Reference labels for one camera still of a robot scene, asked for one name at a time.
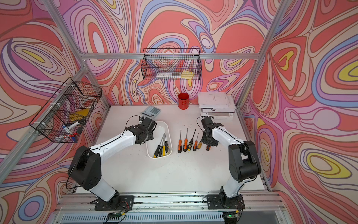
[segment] white tray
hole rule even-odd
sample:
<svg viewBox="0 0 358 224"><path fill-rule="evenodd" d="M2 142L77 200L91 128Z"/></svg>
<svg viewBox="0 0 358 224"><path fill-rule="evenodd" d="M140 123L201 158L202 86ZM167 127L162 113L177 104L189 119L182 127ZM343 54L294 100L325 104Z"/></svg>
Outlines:
<svg viewBox="0 0 358 224"><path fill-rule="evenodd" d="M165 156L154 158L153 155L154 155L155 150L157 149L157 147L158 147L158 145L160 143L160 140L163 137L164 132L165 132L166 140L168 141L169 154L165 153ZM157 126L156 126L155 130L153 131L153 137L154 137L153 140L145 142L145 145L147 147L148 156L150 158L152 158L152 159L160 159L160 158L166 158L167 156L170 156L171 152L173 151L173 147L171 145L169 128L168 128L168 125L165 122L157 121Z"/></svg>

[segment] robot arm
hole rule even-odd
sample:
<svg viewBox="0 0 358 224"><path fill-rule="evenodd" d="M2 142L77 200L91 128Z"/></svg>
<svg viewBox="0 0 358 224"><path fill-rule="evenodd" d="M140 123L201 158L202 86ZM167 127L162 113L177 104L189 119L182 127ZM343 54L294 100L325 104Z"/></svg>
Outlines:
<svg viewBox="0 0 358 224"><path fill-rule="evenodd" d="M252 141L245 142L234 137L222 124L212 122L210 117L202 119L204 134L202 142L210 146L217 146L220 142L229 150L229 170L231 177L226 185L221 187L220 197L225 204L228 198L235 198L247 182L261 173L261 166L256 152L255 144Z"/></svg>
<svg viewBox="0 0 358 224"><path fill-rule="evenodd" d="M98 196L98 200L104 202L105 210L115 210L120 201L119 193L112 188L103 178L101 164L115 153L133 144L143 144L153 139L153 131L156 122L143 117L141 124L130 126L116 137L103 143L87 148L81 146L77 149L68 175L73 178L85 190L89 190ZM217 146L220 142L229 149L229 170L231 177L225 186L221 187L220 197L224 204L229 198L238 196L241 187L261 172L256 148L253 142L244 142L233 137L220 123L213 123L210 117L202 119L204 133L202 142L210 146ZM241 154L248 156L242 159Z"/></svg>
<svg viewBox="0 0 358 224"><path fill-rule="evenodd" d="M85 190L105 201L108 209L115 209L120 197L119 193L102 178L101 164L128 146L143 144L153 139L156 122L143 117L140 117L140 121L141 124L130 126L123 133L103 143L90 148L79 147L68 169L68 175Z"/></svg>

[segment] wire basket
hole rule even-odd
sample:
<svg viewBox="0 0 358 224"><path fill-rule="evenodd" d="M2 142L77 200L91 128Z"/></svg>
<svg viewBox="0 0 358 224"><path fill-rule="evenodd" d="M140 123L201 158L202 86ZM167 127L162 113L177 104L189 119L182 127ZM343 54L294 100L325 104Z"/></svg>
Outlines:
<svg viewBox="0 0 358 224"><path fill-rule="evenodd" d="M199 48L144 48L143 79L200 80Z"/></svg>
<svg viewBox="0 0 358 224"><path fill-rule="evenodd" d="M52 142L76 143L101 96L100 87L71 79L64 94L52 103L48 114L40 122L33 123L38 113L30 126Z"/></svg>

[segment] yellow screwdriver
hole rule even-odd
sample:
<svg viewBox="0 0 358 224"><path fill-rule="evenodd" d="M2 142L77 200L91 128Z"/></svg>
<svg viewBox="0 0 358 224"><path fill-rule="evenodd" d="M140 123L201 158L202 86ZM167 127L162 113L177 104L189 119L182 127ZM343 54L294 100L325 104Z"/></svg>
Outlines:
<svg viewBox="0 0 358 224"><path fill-rule="evenodd" d="M161 138L160 143L159 143L157 149L156 149L155 152L154 152L154 156L153 156L154 158L157 158L158 156L160 157L159 152L160 152L161 143L163 142L163 139L164 139L164 135L163 135L163 137Z"/></svg>
<svg viewBox="0 0 358 224"><path fill-rule="evenodd" d="M196 132L197 130L195 129L195 131L194 131L194 134L193 134L193 137L192 137L192 139L190 139L190 142L189 142L189 144L188 144L188 151L190 151L190 149L192 149L192 146L193 146L193 141L194 141L194 135L195 135L195 132Z"/></svg>

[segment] pink wall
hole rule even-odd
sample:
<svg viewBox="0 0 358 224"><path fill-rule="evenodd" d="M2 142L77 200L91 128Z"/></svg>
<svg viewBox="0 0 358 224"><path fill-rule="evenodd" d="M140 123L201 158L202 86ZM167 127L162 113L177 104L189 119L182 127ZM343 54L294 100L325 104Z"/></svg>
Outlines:
<svg viewBox="0 0 358 224"><path fill-rule="evenodd" d="M42 2L0 3L0 162L57 88L79 69ZM77 144L39 136L0 185L0 223L45 223L66 194L76 149L89 146L104 117L100 101Z"/></svg>
<svg viewBox="0 0 358 224"><path fill-rule="evenodd" d="M254 53L276 11L275 1L59 1L82 52L143 52L199 47L202 53ZM238 99L252 60L203 60L200 81L143 80L140 60L87 60L112 104L175 104L186 92L221 91Z"/></svg>
<svg viewBox="0 0 358 224"><path fill-rule="evenodd" d="M241 105L294 223L358 223L358 2L295 0Z"/></svg>

